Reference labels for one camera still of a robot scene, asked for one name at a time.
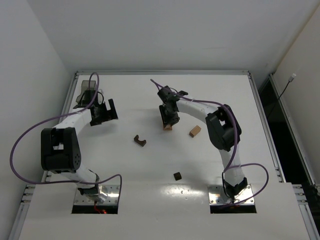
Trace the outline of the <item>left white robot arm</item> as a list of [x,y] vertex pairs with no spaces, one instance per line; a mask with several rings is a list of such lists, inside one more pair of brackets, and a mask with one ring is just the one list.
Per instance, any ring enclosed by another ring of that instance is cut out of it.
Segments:
[[82,196],[102,204],[108,198],[107,189],[99,183],[98,174],[82,164],[78,141],[78,134],[86,125],[93,127],[118,119],[113,99],[108,100],[107,109],[104,101],[99,102],[101,94],[85,90],[61,123],[41,131],[41,167],[73,181]]

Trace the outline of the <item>long light wood block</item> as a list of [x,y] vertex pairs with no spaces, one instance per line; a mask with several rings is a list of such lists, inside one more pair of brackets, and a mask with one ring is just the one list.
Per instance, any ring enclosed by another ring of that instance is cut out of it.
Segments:
[[194,138],[196,135],[198,135],[201,132],[202,128],[198,125],[196,125],[193,129],[190,130],[189,135]]

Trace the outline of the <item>dark arch wood block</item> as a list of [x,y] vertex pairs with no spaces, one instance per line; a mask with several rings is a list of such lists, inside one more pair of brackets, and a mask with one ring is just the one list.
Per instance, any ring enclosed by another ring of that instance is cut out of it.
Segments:
[[141,146],[141,147],[144,147],[144,146],[146,145],[146,143],[147,143],[146,140],[140,140],[140,137],[139,137],[138,134],[133,138],[133,140],[134,140],[134,142],[135,142],[136,144],[138,144],[138,145]]

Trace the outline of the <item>small dark wood cube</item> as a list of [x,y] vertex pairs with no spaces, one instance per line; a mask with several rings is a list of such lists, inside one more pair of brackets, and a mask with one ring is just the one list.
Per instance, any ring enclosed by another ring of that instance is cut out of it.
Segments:
[[179,181],[179,180],[182,179],[182,175],[181,175],[180,172],[174,173],[174,174],[173,174],[173,177],[174,177],[175,181]]

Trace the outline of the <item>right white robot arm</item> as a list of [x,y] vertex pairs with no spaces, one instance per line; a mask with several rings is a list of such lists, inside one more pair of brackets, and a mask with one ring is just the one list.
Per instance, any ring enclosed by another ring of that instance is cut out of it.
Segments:
[[166,128],[177,124],[180,120],[178,113],[188,114],[206,124],[210,142],[221,156],[225,193],[234,200],[248,184],[237,152],[242,130],[230,106],[224,104],[216,107],[203,101],[188,99],[185,97],[187,94],[182,90],[172,92],[168,86],[159,89],[157,95],[162,101],[159,111],[163,126]]

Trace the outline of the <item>clear plastic bin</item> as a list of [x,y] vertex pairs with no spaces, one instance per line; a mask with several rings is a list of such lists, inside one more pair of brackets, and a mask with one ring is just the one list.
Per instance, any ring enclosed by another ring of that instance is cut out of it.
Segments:
[[76,98],[76,103],[86,107],[95,94],[96,85],[95,80],[83,80],[80,87],[80,95]]

